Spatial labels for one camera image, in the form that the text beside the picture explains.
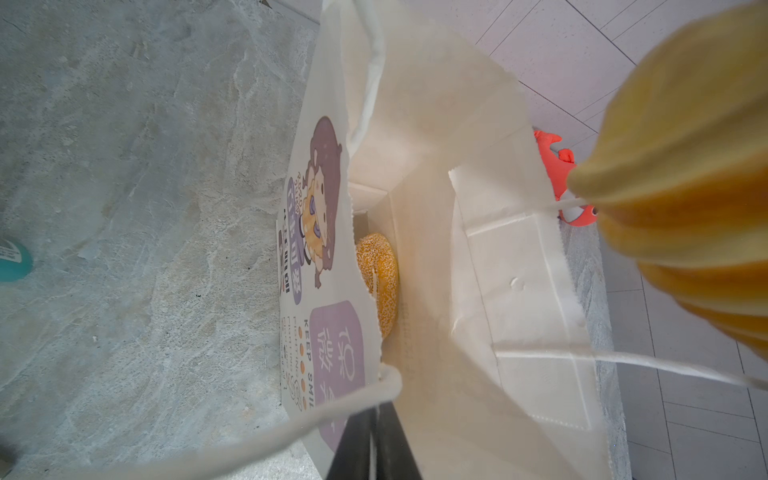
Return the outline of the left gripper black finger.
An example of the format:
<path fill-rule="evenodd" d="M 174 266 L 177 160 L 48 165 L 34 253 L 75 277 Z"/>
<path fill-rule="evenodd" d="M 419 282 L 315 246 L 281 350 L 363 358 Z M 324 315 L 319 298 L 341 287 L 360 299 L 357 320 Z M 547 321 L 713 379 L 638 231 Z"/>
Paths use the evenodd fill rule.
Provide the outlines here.
<path fill-rule="evenodd" d="M 351 416 L 326 480 L 422 480 L 392 402 Z"/>

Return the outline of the small bread roll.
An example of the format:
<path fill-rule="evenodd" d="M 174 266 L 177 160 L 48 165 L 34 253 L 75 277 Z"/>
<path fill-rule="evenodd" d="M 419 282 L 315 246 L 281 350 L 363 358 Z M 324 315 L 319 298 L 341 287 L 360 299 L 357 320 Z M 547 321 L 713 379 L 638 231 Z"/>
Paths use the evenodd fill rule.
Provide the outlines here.
<path fill-rule="evenodd" d="M 386 339 L 398 318 L 399 269 L 394 250 L 385 236 L 371 233 L 357 243 L 356 257 L 368 291 L 375 298 L 379 328 Z"/>

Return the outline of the white printed paper bag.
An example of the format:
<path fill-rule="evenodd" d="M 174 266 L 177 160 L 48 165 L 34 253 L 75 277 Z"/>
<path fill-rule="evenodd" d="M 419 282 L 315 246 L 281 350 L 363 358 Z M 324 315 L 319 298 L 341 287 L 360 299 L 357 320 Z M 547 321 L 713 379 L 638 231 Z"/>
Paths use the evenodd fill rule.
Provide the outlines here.
<path fill-rule="evenodd" d="M 392 402 L 422 479 L 611 479 L 556 201 L 516 78 L 398 1 L 326 1 L 276 220 L 288 420 L 83 479 L 219 479 L 302 441 L 325 478 L 348 419 Z M 356 245 L 399 269 L 386 339 Z"/>

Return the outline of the spiral twisted bread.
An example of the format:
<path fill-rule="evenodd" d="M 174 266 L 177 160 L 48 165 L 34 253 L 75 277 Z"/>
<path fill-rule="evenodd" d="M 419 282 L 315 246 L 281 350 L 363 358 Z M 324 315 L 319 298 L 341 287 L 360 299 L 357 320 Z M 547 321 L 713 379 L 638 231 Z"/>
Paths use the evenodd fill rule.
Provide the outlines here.
<path fill-rule="evenodd" d="M 568 176 L 605 241 L 687 312 L 767 354 L 767 5 L 654 47 Z"/>

